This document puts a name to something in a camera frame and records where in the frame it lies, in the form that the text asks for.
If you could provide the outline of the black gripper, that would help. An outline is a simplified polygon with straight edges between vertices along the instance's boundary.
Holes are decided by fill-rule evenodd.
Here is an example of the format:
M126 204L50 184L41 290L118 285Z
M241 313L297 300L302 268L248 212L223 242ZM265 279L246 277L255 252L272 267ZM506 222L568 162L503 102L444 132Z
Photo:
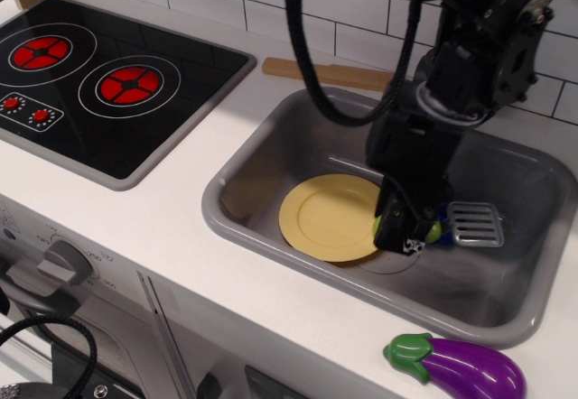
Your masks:
M442 204L444 175L462 131L412 113L389 113L372 124L367 164L383 174L373 227L380 250L417 255L425 222L415 209Z

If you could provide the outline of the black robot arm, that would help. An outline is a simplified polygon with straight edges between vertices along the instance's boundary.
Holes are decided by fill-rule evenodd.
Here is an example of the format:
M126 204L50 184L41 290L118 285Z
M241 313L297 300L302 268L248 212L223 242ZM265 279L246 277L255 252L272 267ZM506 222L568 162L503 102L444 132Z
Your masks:
M414 30L425 1L409 0ZM536 83L536 51L552 0L440 0L434 47L412 79L387 89L390 106L370 128L368 165L383 174L375 246L418 252L450 199L447 167L465 131L522 101Z

